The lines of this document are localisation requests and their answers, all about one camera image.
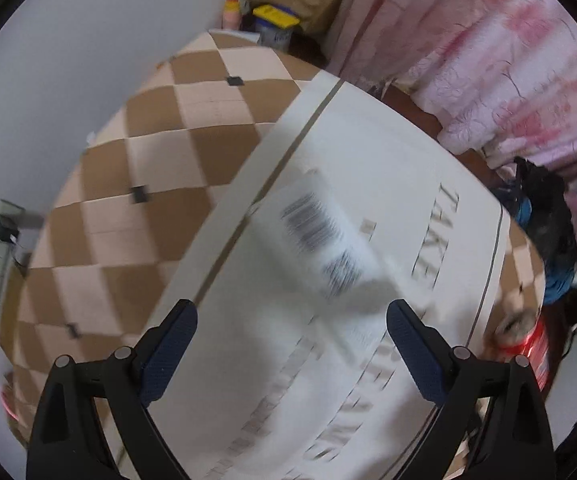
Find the red cola can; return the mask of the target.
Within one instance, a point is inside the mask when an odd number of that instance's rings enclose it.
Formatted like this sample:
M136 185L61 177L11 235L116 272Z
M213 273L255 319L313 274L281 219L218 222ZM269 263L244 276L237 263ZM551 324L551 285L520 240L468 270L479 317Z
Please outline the red cola can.
M508 362L525 356L536 376L540 390L549 378L549 341L545 322L532 310L507 315L494 332L495 357Z

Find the white barcode box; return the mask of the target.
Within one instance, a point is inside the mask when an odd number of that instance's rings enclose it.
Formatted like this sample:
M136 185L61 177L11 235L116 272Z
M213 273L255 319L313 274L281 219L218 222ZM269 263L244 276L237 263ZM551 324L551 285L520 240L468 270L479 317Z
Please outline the white barcode box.
M313 311L316 333L351 365L386 332L386 310L403 296L391 262L370 246L317 171L271 192L250 226Z

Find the black charger plug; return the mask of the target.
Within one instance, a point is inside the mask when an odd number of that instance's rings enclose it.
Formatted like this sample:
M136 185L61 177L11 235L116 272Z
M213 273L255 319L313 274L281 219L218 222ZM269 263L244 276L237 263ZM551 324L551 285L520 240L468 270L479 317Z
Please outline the black charger plug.
M15 245L18 237L19 228L15 219L6 214L0 214L0 242Z

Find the blue and black clothes pile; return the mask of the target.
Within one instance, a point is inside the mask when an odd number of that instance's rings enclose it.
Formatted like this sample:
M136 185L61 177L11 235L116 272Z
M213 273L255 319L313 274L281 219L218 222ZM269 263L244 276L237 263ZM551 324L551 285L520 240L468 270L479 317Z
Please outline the blue and black clothes pile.
M493 194L531 240L545 268L543 304L554 304L572 287L577 240L565 200L564 179L544 166L517 156L515 176Z

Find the checkered tablecloth with text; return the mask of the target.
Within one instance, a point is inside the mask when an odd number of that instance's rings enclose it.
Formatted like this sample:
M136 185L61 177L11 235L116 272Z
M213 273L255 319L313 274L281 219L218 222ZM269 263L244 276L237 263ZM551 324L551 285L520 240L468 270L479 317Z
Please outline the checkered tablecloth with text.
M61 190L20 292L13 410L31 436L54 360L107 358L181 299L197 331L150 415L194 479L385 479L429 426L386 332L356 365L250 226L317 171L454 346L486 351L538 311L543 262L473 174L352 84L227 32L204 32L98 133Z

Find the pink floral curtain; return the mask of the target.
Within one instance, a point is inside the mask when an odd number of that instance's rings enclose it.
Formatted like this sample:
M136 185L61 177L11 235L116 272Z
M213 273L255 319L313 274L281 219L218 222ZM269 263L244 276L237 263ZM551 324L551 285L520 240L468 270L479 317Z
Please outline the pink floral curtain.
M325 54L363 90L407 93L451 153L558 171L577 236L577 24L557 0L343 0Z

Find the yellow lid blue tin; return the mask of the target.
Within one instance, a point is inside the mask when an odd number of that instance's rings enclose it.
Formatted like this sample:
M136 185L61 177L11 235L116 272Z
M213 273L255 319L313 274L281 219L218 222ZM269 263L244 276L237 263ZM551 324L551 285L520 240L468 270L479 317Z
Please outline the yellow lid blue tin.
M260 44L287 52L294 29L301 24L301 19L289 8L269 3L256 6L253 15L255 32L259 35Z

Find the orange cap bottle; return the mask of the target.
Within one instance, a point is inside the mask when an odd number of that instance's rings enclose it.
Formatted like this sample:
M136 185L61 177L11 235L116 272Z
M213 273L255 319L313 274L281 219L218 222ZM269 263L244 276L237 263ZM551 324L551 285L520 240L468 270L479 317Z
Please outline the orange cap bottle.
M242 21L240 0L224 0L221 17L221 28L239 30Z

